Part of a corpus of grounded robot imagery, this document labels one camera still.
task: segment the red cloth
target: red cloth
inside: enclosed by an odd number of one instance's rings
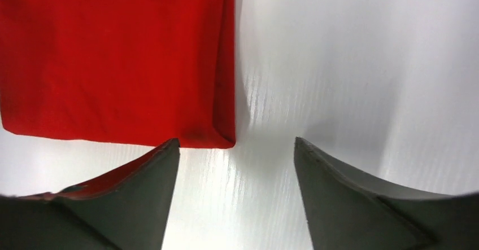
[[[0,0],[0,100],[15,134],[231,147],[234,0]]]

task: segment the white background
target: white background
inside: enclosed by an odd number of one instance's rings
[[[182,149],[163,249],[311,249],[295,136],[367,172],[479,189],[479,0],[237,0],[231,150]],[[0,132],[0,193],[98,176],[150,148]]]

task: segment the white corrugated surface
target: white corrugated surface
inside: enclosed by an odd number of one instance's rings
[[[238,145],[182,150],[164,249],[311,249],[306,137],[390,181],[479,190],[479,0],[237,0]],[[0,133],[0,192],[57,191],[147,147]]]

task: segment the red fabric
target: red fabric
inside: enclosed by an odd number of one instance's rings
[[[231,147],[234,0],[0,0],[0,100],[16,134]]]

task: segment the red fabric corner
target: red fabric corner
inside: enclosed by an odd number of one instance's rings
[[[15,134],[232,147],[234,0],[0,0],[0,112]]]

